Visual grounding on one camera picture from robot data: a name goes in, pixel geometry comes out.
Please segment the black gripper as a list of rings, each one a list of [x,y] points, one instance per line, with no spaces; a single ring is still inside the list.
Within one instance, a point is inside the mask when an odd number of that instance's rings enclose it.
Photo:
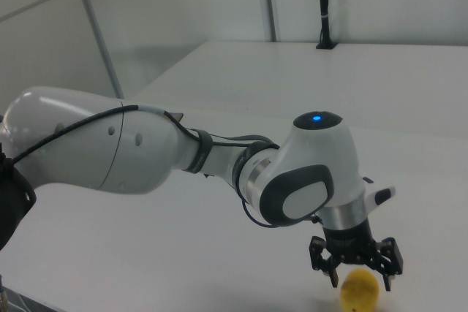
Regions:
[[[371,234],[369,220],[343,230],[323,229],[325,240],[313,236],[309,244],[309,255],[314,271],[328,276],[332,287],[337,287],[339,277],[336,268],[339,263],[364,265],[377,271],[383,278],[385,291],[391,291],[392,280],[403,273],[404,260],[393,237],[375,242]],[[323,251],[331,254],[327,259]]]

